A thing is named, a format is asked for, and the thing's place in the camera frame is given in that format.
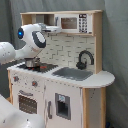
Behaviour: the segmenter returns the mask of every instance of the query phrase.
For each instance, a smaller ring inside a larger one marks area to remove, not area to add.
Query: silver sink basin
[[[82,81],[87,79],[89,76],[93,75],[93,73],[86,70],[79,70],[79,69],[64,67],[53,72],[52,75],[67,78],[67,79],[72,79],[76,81]]]

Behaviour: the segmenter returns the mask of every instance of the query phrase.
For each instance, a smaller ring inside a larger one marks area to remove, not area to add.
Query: burner
[[[22,69],[26,69],[26,70],[32,70],[32,71],[36,71],[36,72],[45,73],[45,72],[50,71],[51,69],[53,69],[55,67],[58,67],[58,65],[41,63],[40,67],[35,67],[35,68],[29,68],[25,64],[17,66],[17,67],[22,68]]]

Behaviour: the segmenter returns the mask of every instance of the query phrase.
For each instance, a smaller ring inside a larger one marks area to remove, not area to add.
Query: backsplash
[[[38,55],[41,62],[76,68],[79,53],[87,50],[94,56],[94,37],[66,34],[45,34],[46,48]],[[83,54],[82,62],[87,59],[87,69],[94,71],[88,55]]]

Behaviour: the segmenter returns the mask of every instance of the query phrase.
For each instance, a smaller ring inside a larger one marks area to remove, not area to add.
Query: knob
[[[16,82],[16,81],[18,81],[18,80],[19,80],[18,76],[15,76],[15,77],[14,77],[14,81]]]
[[[38,86],[38,83],[36,81],[33,81],[32,82],[32,86],[37,87]]]

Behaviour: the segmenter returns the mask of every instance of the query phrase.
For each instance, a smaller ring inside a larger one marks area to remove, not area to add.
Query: grey curtain
[[[10,42],[13,44],[12,17],[9,0],[0,0],[0,42]],[[9,84],[7,67],[13,63],[3,65],[0,69],[0,94],[9,97]]]
[[[128,128],[128,0],[11,0],[15,46],[21,12],[104,10],[103,70],[116,81],[107,87],[107,120],[114,128]]]

